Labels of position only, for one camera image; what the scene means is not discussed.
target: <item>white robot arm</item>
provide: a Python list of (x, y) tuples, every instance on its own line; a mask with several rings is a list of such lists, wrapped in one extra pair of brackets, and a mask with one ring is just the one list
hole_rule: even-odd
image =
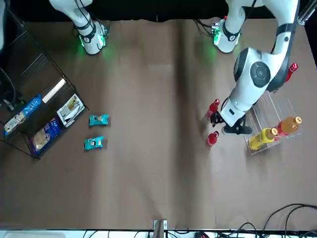
[(93, 21), (85, 6), (93, 0), (50, 0), (51, 5), (67, 15), (75, 24), (86, 52), (97, 54), (105, 45), (108, 29), (97, 21)]
[(234, 66), (236, 86), (220, 112), (223, 120), (232, 127), (265, 90), (272, 91), (285, 82), (290, 49), (297, 26), (299, 3), (298, 0), (226, 1), (229, 5), (229, 14), (226, 21), (221, 20), (219, 23), (221, 37), (217, 45), (224, 53), (231, 52), (236, 45), (241, 26), (245, 21), (243, 6), (265, 5), (278, 22), (276, 40), (271, 53), (246, 48), (236, 60)]
[(7, 3), (4, 0), (0, 0), (0, 51), (4, 45), (4, 17)]

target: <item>red bottle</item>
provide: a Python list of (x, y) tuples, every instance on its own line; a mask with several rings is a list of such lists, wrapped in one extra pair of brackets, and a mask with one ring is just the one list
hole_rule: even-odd
[(210, 104), (209, 110), (206, 113), (206, 117), (208, 120), (210, 120), (210, 117), (212, 116), (212, 114), (218, 111), (219, 103), (220, 103), (219, 99), (216, 99), (213, 103)]
[(287, 81), (291, 78), (292, 74), (293, 74), (297, 69), (298, 69), (298, 64), (292, 63), (292, 65), (291, 65), (291, 66), (289, 67), (289, 69), (288, 69), (288, 73), (287, 73), (287, 77), (286, 77), (285, 82), (287, 82)]
[(218, 131), (215, 131), (214, 133), (209, 134), (208, 138), (205, 141), (206, 149), (210, 150), (212, 146), (217, 143), (218, 136), (219, 136)]

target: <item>blue snack package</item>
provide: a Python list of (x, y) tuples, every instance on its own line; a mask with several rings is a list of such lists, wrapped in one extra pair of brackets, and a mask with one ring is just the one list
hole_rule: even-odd
[(108, 125), (108, 118), (109, 118), (108, 114), (101, 115), (101, 116), (91, 115), (89, 118), (89, 126)]
[(32, 112), (36, 110), (42, 103), (42, 95), (38, 94), (30, 102), (25, 105), (23, 108), (23, 114), (25, 115), (26, 118), (28, 118)]
[(11, 118), (5, 125), (4, 125), (4, 134), (9, 135), (13, 130), (15, 130), (19, 124), (25, 122), (25, 120), (38, 108), (42, 103), (42, 95), (38, 94), (36, 97), (32, 98), (20, 111), (17, 115)]
[(51, 119), (31, 138), (33, 153), (39, 155), (60, 133), (61, 127), (58, 119)]
[(103, 140), (104, 140), (103, 136), (85, 140), (85, 150), (101, 148), (103, 146)]

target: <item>orange juice bottle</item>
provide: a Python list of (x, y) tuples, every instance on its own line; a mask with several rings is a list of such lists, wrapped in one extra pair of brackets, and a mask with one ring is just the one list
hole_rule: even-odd
[(297, 131), (298, 126), (302, 123), (302, 119), (300, 117), (288, 117), (279, 122), (279, 124), (275, 127), (278, 131), (278, 136), (287, 136), (289, 134)]

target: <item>small wrapped snack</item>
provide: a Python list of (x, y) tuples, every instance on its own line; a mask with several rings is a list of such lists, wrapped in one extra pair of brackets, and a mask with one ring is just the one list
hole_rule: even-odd
[(108, 114), (101, 115), (101, 116), (91, 115), (89, 118), (89, 126), (108, 125), (108, 118), (109, 118)]
[(101, 148), (103, 146), (103, 140), (104, 140), (103, 136), (85, 140), (85, 150)]

